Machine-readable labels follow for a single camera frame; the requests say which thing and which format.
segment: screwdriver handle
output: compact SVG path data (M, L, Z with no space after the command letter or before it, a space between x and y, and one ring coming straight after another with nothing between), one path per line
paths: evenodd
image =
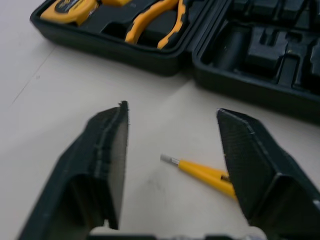
M197 163L181 159L178 167L184 172L202 180L210 186L236 199L236 193L229 180L229 174L225 171L210 168Z

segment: voltage tester screwdriver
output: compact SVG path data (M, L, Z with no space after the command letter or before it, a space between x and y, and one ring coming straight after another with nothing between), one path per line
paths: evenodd
M236 199L236 193L227 172L184 159L176 159L164 154L161 155L160 159L167 163L177 165L182 171Z

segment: tool compartment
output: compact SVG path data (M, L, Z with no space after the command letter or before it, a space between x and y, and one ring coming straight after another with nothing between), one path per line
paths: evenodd
M192 59L201 86L319 123L320 1L225 1Z
M31 22L47 39L160 75L171 76L187 64L185 50L205 17L208 6L215 5L218 1L192 1L188 9L187 22L181 29L179 37L173 44L163 49L157 48L157 42L175 25L177 6L154 17L142 31L137 43L132 44L125 41L126 34L137 16L149 10L158 2L157 0L131 0L122 6L98 2L98 7L93 9L81 24L75 21L61 23L44 18L42 14L55 2L55 0L45 1L30 17ZM72 4L70 0L60 2Z
M320 124L320 0L46 0L30 20L57 44L163 76L192 68L204 88Z

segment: yellow pliers handle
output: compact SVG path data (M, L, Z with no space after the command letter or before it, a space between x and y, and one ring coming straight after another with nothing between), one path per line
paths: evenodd
M186 24L186 21L188 21L188 16L186 14L188 6L186 6L186 3L190 1L191 0L161 0L153 4L149 9L140 13L134 19L126 34L125 41L127 43L136 44L142 32L157 16L178 6L177 20L173 29L167 36L161 39L157 45L158 49L164 48L170 42L171 38L176 39L175 36L180 32L183 25Z

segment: black clamp jaw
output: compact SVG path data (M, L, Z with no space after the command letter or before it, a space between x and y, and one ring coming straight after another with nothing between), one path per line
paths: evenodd
M320 193L294 159L258 120L225 109L217 111L217 119L226 166L248 223L269 240L319 240ZM105 220L118 229L128 125L126 101L89 120L57 162L19 240L156 240L89 235Z

